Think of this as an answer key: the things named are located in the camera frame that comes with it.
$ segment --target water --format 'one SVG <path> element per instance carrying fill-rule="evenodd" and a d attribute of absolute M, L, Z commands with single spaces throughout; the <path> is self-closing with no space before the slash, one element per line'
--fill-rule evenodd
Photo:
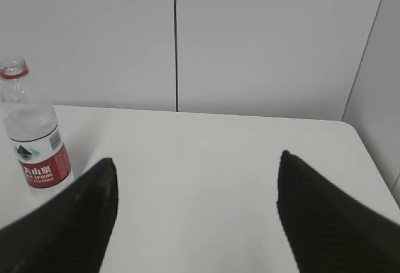
<path fill-rule="evenodd" d="M 57 117 L 51 104 L 3 104 L 3 109 L 9 109 L 4 117 L 4 127 L 11 139 L 17 141 L 32 141 L 48 135 L 57 126 Z M 39 202 L 46 202 L 74 182 L 70 171 L 65 180 L 55 186 L 38 189 L 30 187 L 31 194 Z"/>
<path fill-rule="evenodd" d="M 31 79 L 21 58 L 0 62 L 0 101 L 4 127 L 11 139 L 30 191 L 40 202 L 73 181 L 53 105 Z"/>

